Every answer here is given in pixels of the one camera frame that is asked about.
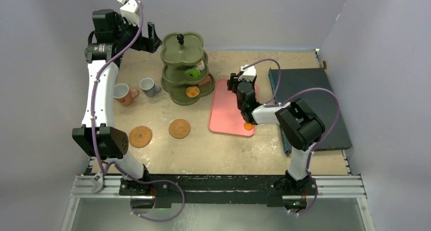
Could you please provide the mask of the pink serving tray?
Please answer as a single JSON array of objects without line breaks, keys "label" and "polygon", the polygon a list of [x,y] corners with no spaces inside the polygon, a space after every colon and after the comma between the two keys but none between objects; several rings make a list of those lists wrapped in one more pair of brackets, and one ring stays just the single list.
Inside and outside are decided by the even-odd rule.
[{"label": "pink serving tray", "polygon": [[210,108],[208,128],[213,133],[251,137],[255,127],[246,129],[245,121],[237,108],[236,95],[227,89],[227,79],[219,79],[215,83]]}]

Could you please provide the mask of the pink strawberry triangle cake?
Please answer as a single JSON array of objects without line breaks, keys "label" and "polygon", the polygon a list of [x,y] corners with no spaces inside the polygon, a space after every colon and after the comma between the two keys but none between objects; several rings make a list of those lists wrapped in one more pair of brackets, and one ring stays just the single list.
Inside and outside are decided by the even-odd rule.
[{"label": "pink strawberry triangle cake", "polygon": [[203,85],[209,83],[210,81],[211,81],[211,76],[207,76],[205,80],[203,80],[202,82],[200,82],[198,84],[198,86],[203,86]]}]

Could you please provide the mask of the green three-tier stand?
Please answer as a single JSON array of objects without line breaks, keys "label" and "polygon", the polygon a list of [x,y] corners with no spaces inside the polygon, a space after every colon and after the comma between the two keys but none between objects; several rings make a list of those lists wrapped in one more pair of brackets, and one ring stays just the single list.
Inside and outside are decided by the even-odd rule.
[{"label": "green three-tier stand", "polygon": [[[171,100],[180,106],[189,106],[200,98],[211,94],[215,87],[214,76],[208,67],[208,54],[203,49],[204,40],[196,32],[172,32],[162,40],[161,60],[163,62],[161,86],[169,94]],[[205,69],[196,80],[187,79],[186,69],[196,68],[196,64],[204,61]],[[203,86],[200,82],[211,76],[211,81]],[[197,86],[200,94],[195,98],[186,96],[186,88]]]}]

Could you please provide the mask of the white cream roll cake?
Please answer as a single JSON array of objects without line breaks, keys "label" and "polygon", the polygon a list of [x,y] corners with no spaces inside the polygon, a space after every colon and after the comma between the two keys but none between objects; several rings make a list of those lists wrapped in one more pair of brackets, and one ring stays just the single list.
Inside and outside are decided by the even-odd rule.
[{"label": "white cream roll cake", "polygon": [[202,71],[202,70],[204,70],[205,69],[205,63],[204,63],[204,61],[200,61],[199,63],[197,63],[196,64],[196,68],[199,70],[199,71]]}]

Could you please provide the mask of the paw print bun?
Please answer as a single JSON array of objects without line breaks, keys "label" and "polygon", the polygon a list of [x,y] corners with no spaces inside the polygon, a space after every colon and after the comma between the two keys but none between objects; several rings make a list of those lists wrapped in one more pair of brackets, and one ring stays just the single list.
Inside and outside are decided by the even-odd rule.
[{"label": "paw print bun", "polygon": [[189,86],[186,88],[186,96],[189,98],[195,98],[200,94],[200,89],[197,86]]}]

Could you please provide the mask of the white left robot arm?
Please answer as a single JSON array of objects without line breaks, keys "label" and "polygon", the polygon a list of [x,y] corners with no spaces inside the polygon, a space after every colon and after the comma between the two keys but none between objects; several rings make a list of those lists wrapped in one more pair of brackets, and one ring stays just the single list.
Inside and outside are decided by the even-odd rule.
[{"label": "white left robot arm", "polygon": [[129,49],[154,53],[161,40],[151,22],[147,25],[150,36],[142,35],[143,18],[138,8],[97,10],[92,19],[94,30],[84,51],[89,75],[87,105],[72,138],[88,156],[96,158],[102,174],[115,165],[125,179],[133,180],[132,189],[145,195],[151,190],[148,170],[128,152],[128,135],[114,127],[114,87],[123,54]]}]

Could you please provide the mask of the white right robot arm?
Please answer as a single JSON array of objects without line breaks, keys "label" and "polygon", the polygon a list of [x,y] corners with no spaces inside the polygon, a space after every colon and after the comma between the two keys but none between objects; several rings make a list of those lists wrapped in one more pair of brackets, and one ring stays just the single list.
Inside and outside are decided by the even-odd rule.
[{"label": "white right robot arm", "polygon": [[309,178],[311,151],[326,130],[322,120],[301,98],[283,105],[266,106],[258,102],[255,79],[245,80],[240,78],[240,74],[231,73],[227,88],[236,95],[237,108],[246,123],[277,124],[281,127],[292,146],[285,187],[292,194],[299,193]]}]

